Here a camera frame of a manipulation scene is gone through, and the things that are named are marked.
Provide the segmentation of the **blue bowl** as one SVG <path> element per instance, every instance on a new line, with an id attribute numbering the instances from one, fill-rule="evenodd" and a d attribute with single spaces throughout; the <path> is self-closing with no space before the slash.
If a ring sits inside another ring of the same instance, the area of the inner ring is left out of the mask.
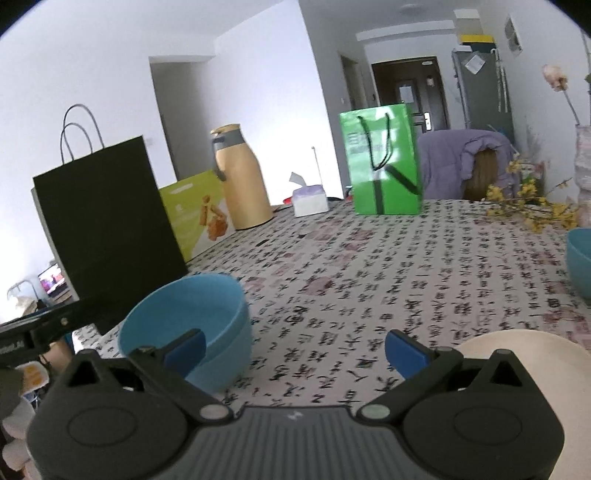
<path id="1" fill-rule="evenodd" d="M 186 380 L 209 394 L 228 389 L 250 365 L 252 322 L 245 293 L 226 274 L 199 274 L 167 284 L 137 304 L 121 324 L 118 348 L 163 347 L 191 329 L 204 333 L 204 358 Z"/>
<path id="2" fill-rule="evenodd" d="M 576 228 L 567 234 L 566 264 L 573 288 L 589 303 L 591 299 L 591 229 Z"/>

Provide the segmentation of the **dark entrance door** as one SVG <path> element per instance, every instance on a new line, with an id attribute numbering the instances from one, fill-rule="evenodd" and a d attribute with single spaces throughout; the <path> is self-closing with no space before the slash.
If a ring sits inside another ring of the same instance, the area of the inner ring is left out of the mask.
<path id="1" fill-rule="evenodd" d="M 375 63 L 372 71 L 380 104 L 406 104 L 412 114 L 417 136 L 450 128 L 436 57 Z"/>

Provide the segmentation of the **grey refrigerator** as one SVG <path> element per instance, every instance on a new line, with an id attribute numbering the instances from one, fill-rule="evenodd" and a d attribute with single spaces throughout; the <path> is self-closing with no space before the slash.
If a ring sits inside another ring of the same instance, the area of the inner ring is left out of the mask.
<path id="1" fill-rule="evenodd" d="M 467 129 L 498 131 L 515 141 L 508 83 L 495 49 L 454 50 L 452 60 Z"/>

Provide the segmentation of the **yellow-green snack box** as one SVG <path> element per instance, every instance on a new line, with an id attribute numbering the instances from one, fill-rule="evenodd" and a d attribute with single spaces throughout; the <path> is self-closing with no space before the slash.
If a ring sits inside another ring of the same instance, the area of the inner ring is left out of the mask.
<path id="1" fill-rule="evenodd" d="M 185 262 L 235 233 L 222 182 L 212 170 L 159 189 Z"/>

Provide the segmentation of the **large cream plate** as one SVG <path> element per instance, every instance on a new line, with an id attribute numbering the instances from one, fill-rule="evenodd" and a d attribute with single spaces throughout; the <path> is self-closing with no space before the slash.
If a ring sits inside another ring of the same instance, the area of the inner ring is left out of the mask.
<path id="1" fill-rule="evenodd" d="M 529 330 L 493 332 L 458 347 L 470 358 L 487 358 L 497 349 L 516 354 L 564 428 L 564 448 L 551 477 L 590 479 L 590 353 L 560 336 Z"/>

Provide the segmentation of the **pink wrapped vase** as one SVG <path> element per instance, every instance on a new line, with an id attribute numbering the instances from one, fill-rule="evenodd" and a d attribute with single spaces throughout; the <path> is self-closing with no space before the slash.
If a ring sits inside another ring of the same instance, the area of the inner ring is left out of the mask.
<path id="1" fill-rule="evenodd" d="M 574 181 L 579 189 L 578 203 L 590 207 L 591 193 L 591 126 L 576 127 Z"/>

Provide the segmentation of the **black paper bag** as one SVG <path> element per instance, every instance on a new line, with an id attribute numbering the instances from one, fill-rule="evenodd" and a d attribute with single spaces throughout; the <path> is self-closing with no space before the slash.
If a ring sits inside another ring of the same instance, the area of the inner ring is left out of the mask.
<path id="1" fill-rule="evenodd" d="M 33 179 L 48 242 L 82 318 L 105 334 L 187 273 L 142 137 L 102 146 Z"/>

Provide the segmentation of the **calligraphy print tablecloth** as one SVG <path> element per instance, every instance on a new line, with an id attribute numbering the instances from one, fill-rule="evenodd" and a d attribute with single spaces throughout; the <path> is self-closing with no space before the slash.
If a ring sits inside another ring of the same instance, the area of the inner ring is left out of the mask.
<path id="1" fill-rule="evenodd" d="M 419 216 L 359 216 L 349 202 L 280 211 L 188 265 L 235 277 L 249 301 L 252 361 L 219 397 L 233 409 L 358 406 L 400 381 L 384 356 L 392 329 L 431 347 L 509 329 L 588 347 L 565 237 L 467 201 L 430 201 Z"/>

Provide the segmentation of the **green paper shopping bag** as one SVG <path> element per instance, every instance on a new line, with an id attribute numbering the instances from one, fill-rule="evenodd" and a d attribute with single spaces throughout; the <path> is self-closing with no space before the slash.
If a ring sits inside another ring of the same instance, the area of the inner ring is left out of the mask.
<path id="1" fill-rule="evenodd" d="M 418 215 L 423 188 L 413 115 L 405 104 L 339 115 L 360 215 Z"/>

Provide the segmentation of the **purple tissue pack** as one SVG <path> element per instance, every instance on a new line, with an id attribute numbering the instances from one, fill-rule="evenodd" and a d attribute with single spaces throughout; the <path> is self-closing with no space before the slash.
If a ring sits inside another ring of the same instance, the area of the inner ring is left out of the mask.
<path id="1" fill-rule="evenodd" d="M 297 185 L 291 195 L 291 205 L 297 218 L 317 215 L 329 211 L 329 201 L 321 184 L 308 185 L 301 175 L 290 174 L 290 182 Z"/>

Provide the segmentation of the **yellow thermos jug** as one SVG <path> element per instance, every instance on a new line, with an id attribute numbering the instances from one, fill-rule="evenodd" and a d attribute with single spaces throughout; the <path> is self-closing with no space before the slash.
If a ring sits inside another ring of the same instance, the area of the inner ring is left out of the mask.
<path id="1" fill-rule="evenodd" d="M 247 230 L 273 219 L 273 208 L 256 155 L 245 142 L 239 124 L 211 130 L 213 170 L 219 180 L 236 230 Z"/>

